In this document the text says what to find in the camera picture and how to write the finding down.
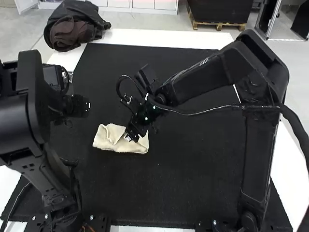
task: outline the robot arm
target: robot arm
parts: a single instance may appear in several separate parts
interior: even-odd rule
[[[67,83],[62,74],[66,73]],[[82,205],[74,162],[63,162],[49,144],[50,123],[87,117],[90,103],[67,95],[65,69],[42,65],[38,51],[20,52],[0,65],[0,165],[20,172],[42,194],[44,215],[25,231],[79,231]]]
[[[124,96],[120,90],[122,80],[130,78],[146,101]],[[167,112],[187,116],[205,112],[188,113],[176,107],[214,89],[236,84],[241,105],[258,109],[275,108],[285,96],[289,73],[283,62],[253,32],[242,33],[233,43],[192,67],[170,77],[160,87],[149,66],[143,67],[134,77],[122,76],[117,83],[117,93],[122,103],[133,113],[126,128],[127,139],[138,141],[145,136],[157,117]],[[224,108],[239,108],[239,102]]]
[[[124,79],[131,79],[143,100],[128,97],[119,90]],[[126,127],[126,138],[137,142],[149,126],[168,112],[197,116],[214,110],[241,110],[246,123],[246,145],[243,181],[239,194],[237,230],[262,230],[270,195],[270,167],[284,101],[289,72],[283,62],[253,32],[243,32],[237,39],[192,67],[183,70],[157,87],[149,66],[134,77],[121,76],[117,93],[133,116]],[[235,85],[240,102],[201,112],[177,108],[187,100],[223,86]],[[217,223],[214,231],[235,231]]]

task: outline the black jacket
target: black jacket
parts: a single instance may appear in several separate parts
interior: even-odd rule
[[[69,51],[81,43],[101,39],[111,24],[98,14],[98,7],[89,1],[64,0],[47,21],[44,38],[57,51]]]

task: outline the beige towel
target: beige towel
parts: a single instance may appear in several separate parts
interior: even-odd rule
[[[99,125],[92,146],[115,152],[147,153],[149,148],[148,131],[146,136],[144,138],[141,137],[139,142],[136,143],[133,140],[129,142],[125,139],[125,129],[125,127],[113,123],[107,126]]]

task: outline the black mat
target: black mat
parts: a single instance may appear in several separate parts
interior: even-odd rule
[[[87,45],[75,69],[74,87],[76,93],[91,100],[91,113],[86,120],[74,120],[70,130],[64,126],[52,130],[58,154],[80,160],[76,172],[85,211],[103,211],[115,224],[126,225],[192,227],[205,218],[236,220],[245,140],[241,112],[194,118],[170,114],[160,120],[159,134],[150,132],[150,150],[145,155],[116,154],[92,147],[100,123],[126,125],[130,119],[116,95],[119,75],[133,75],[149,63],[163,81],[212,52]],[[134,87],[128,82],[124,90],[130,93]],[[236,101],[234,89],[225,87],[191,100],[183,108],[206,109]],[[269,211],[275,213],[267,218],[274,222],[272,228],[290,228],[273,189]],[[39,193],[32,189],[13,219],[26,219],[41,206]]]

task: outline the floor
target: floor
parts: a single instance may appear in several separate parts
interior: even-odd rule
[[[0,58],[2,61],[14,60],[22,50],[38,49],[46,62],[52,54],[42,36],[43,29],[51,10],[32,9],[19,15],[15,8],[0,8]],[[180,0],[178,15],[138,14],[100,12],[102,18],[110,21],[113,28],[155,29],[155,30],[185,30],[193,31],[186,6]],[[253,29],[257,13],[251,13],[247,28]],[[274,26],[271,39],[290,39],[295,35],[289,30],[290,19],[281,14]],[[212,26],[199,28],[198,31],[215,31]],[[228,32],[233,38],[239,35],[234,27],[225,27],[222,32]],[[299,115],[304,127],[309,131],[309,42],[267,41],[271,49],[286,63],[290,70],[286,104]]]

